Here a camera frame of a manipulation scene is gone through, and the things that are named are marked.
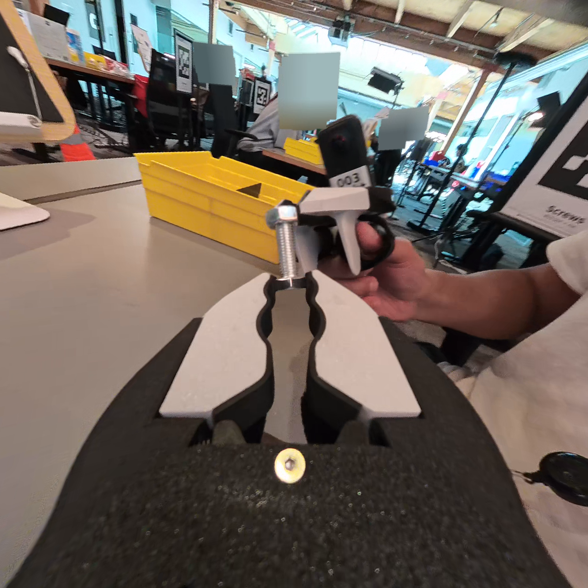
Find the small marker sign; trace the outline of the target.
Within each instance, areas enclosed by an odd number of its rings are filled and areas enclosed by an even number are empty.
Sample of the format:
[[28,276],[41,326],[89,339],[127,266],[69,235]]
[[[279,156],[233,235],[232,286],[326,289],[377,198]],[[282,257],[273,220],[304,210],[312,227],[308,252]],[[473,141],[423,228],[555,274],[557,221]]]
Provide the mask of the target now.
[[268,105],[272,95],[272,83],[265,77],[255,77],[252,94],[252,111],[255,115],[261,114]]

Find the yellow plastic bin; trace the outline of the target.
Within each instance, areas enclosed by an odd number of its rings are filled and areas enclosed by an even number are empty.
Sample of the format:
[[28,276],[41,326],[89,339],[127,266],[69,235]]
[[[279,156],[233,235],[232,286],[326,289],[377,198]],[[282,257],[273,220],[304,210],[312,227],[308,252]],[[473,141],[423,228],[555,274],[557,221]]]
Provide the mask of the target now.
[[[266,213],[298,203],[313,186],[210,152],[136,153],[151,217],[277,264]],[[237,192],[262,183],[259,198]]]
[[317,166],[324,165],[320,147],[316,141],[288,137],[283,145],[283,150],[285,154],[292,158],[297,158]]

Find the black office chair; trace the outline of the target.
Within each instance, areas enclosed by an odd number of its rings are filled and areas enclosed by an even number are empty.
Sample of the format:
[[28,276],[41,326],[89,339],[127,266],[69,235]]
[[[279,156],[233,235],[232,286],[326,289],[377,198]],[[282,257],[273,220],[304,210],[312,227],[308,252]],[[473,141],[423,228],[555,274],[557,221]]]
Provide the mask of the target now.
[[210,149],[214,158],[234,157],[237,144],[242,139],[258,141],[256,136],[237,128],[238,118],[235,112],[232,87],[209,84],[208,103],[214,119],[214,139]]

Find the orange traffic cone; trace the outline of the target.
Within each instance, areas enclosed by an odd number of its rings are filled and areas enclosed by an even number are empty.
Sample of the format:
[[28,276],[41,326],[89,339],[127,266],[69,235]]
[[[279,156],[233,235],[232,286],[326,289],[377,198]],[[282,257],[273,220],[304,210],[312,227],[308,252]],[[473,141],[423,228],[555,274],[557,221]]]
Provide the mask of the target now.
[[63,161],[67,163],[96,160],[92,149],[84,141],[77,124],[74,126],[72,135],[59,142],[59,148]]

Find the framed marker poster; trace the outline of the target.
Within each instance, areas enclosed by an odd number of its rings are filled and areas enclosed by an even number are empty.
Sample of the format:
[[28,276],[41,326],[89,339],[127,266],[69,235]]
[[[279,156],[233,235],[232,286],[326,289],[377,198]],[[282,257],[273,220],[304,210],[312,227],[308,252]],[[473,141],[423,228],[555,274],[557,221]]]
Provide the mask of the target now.
[[504,189],[506,217],[559,238],[587,230],[587,75]]

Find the wood-framed black screen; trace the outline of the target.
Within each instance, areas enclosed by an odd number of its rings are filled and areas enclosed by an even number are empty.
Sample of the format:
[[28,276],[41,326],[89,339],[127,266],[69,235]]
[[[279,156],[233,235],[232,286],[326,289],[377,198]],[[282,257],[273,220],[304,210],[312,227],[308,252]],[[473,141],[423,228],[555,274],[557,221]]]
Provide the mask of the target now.
[[13,1],[1,1],[1,112],[41,120],[42,138],[20,143],[60,142],[72,135],[75,115],[48,58],[38,49],[28,13]]

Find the person's right hand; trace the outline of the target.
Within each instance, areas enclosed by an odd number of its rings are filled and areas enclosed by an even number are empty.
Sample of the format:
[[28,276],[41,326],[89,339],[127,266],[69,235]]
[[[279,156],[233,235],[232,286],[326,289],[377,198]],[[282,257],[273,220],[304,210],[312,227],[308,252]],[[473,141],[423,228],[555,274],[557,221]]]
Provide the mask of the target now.
[[379,316],[395,322],[435,322],[428,297],[431,276],[407,239],[396,239],[386,260],[357,276],[341,256],[323,259],[319,270],[361,298]]

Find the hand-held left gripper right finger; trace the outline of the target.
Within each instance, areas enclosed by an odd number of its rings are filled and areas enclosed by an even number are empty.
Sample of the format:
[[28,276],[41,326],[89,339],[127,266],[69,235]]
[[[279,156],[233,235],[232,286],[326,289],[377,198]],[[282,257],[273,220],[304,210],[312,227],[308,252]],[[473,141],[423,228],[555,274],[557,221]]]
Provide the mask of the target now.
[[335,443],[349,422],[370,434],[378,419],[422,409],[377,313],[319,270],[306,275],[309,348],[300,401],[309,443]]

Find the marker poster on stand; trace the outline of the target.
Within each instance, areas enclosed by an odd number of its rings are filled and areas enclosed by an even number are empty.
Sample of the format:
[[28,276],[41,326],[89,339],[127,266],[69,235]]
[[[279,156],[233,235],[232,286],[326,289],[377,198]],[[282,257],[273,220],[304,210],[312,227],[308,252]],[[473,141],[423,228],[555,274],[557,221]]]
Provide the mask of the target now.
[[175,48],[176,91],[192,97],[193,94],[193,41],[178,29],[173,30]]

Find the person's white shirt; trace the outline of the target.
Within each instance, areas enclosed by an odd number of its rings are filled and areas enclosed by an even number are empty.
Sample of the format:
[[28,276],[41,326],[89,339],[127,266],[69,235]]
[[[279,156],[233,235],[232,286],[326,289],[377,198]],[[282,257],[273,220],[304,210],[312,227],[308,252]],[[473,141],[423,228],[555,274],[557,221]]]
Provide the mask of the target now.
[[[587,456],[587,232],[551,243],[548,262],[578,301],[482,371],[438,364],[470,401],[514,472],[549,453]],[[514,481],[527,515],[573,587],[587,587],[587,508]]]

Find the grey desk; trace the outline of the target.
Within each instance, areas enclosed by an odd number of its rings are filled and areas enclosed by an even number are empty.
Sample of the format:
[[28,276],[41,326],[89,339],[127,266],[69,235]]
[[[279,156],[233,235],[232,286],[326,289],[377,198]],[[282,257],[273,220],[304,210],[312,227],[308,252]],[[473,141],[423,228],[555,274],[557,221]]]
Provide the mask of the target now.
[[1,233],[1,587],[116,394],[175,334],[277,265],[151,218],[136,183],[43,202]]
[[1,193],[21,201],[140,180],[134,157],[1,166]]

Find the red cloth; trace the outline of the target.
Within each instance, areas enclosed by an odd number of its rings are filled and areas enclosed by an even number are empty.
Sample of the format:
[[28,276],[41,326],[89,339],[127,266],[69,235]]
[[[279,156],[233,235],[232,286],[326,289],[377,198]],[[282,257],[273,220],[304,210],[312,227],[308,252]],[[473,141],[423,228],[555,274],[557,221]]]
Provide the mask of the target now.
[[145,119],[148,118],[148,107],[146,103],[146,94],[148,90],[149,78],[142,75],[134,75],[134,87],[132,90],[132,100],[138,113]]

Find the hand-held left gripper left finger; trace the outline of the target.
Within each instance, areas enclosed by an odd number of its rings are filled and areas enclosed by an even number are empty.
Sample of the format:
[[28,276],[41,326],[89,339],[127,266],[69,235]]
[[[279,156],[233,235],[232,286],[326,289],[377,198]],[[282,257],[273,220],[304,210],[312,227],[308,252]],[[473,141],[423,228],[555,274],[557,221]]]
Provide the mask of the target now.
[[268,341],[275,285],[275,276],[263,273],[202,317],[159,408],[160,417],[201,419],[210,429],[231,421],[247,443],[261,443],[275,400]]

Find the wood-edged table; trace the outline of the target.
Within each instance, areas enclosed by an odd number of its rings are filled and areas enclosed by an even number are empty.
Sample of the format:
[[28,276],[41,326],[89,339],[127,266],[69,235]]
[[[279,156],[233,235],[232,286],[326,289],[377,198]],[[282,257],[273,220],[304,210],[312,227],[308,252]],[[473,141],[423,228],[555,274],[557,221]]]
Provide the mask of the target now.
[[283,163],[296,166],[298,168],[305,169],[312,173],[317,173],[323,176],[327,176],[326,168],[323,164],[315,164],[305,159],[301,159],[292,155],[287,154],[283,149],[272,148],[262,150],[262,154],[265,157],[281,161]]

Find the silver hex bolt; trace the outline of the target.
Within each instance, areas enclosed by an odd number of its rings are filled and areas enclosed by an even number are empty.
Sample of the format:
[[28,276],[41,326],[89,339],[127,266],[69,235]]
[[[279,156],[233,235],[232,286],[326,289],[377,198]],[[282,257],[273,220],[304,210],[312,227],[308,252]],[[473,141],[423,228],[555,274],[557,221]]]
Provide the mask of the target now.
[[298,220],[298,217],[278,217],[278,205],[266,213],[267,227],[276,236],[280,277],[300,277],[295,235]]

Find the white cardboard box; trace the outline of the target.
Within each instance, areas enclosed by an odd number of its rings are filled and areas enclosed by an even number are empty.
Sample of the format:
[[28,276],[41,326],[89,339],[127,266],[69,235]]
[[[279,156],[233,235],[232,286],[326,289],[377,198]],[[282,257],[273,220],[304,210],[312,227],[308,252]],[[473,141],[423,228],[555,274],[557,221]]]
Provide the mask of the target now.
[[55,61],[70,62],[66,28],[44,17],[28,13],[31,33],[41,55]]

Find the black badge reel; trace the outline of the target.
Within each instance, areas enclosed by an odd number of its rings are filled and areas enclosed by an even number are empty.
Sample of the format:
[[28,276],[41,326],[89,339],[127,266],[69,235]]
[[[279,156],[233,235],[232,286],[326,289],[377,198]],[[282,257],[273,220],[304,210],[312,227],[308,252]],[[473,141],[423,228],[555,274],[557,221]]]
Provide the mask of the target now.
[[587,507],[587,458],[572,452],[543,456],[533,472],[516,472],[529,484],[542,484],[561,499]]

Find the black studio light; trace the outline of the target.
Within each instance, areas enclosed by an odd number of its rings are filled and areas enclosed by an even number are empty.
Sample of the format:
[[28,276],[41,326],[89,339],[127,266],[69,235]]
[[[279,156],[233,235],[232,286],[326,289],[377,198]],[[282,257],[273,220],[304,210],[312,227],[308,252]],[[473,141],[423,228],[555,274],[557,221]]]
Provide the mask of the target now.
[[393,92],[394,95],[398,96],[403,89],[403,80],[397,74],[373,67],[370,71],[367,85],[380,92],[386,94]]

